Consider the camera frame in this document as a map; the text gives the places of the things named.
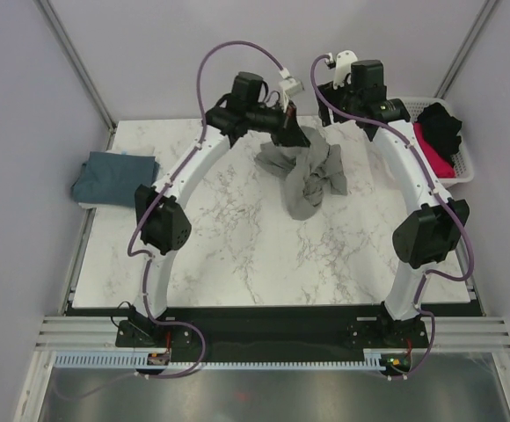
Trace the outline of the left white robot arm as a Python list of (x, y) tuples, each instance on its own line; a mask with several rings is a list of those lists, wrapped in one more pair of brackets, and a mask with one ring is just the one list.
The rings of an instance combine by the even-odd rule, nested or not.
[(207, 172), (249, 132), (270, 135), (275, 146), (309, 147), (292, 100), (302, 91), (302, 83), (286, 70), (280, 75), (278, 99), (267, 105), (269, 88), (263, 77), (239, 72), (230, 91), (202, 112), (200, 135), (186, 153), (152, 186), (140, 185), (135, 190), (136, 227), (127, 255), (144, 258), (145, 266), (135, 303), (127, 319), (120, 322), (118, 347), (162, 346), (173, 327), (199, 332), (190, 323), (160, 318), (168, 308), (174, 259), (192, 232), (185, 208)]

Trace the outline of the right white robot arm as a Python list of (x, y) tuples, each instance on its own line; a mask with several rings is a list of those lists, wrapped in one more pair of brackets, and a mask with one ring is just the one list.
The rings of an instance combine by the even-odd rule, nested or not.
[(436, 177), (404, 103), (387, 97), (381, 62), (360, 61), (350, 50), (320, 55), (314, 62), (334, 71), (331, 82), (312, 85), (323, 126), (352, 120), (365, 132), (396, 179), (408, 214), (392, 234), (399, 259), (392, 287), (376, 320), (361, 332), (372, 345), (424, 346), (424, 288), (429, 276), (443, 275), (440, 263), (468, 239), (469, 205), (454, 200)]

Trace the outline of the grey t shirt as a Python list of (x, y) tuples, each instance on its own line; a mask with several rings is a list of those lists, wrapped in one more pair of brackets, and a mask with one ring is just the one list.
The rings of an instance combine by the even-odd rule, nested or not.
[(310, 141), (308, 148), (266, 142), (254, 158), (263, 171), (281, 180), (285, 208), (297, 221), (305, 221), (318, 211), (325, 189), (333, 195), (348, 195), (341, 147), (328, 143), (313, 127), (302, 126), (301, 130)]

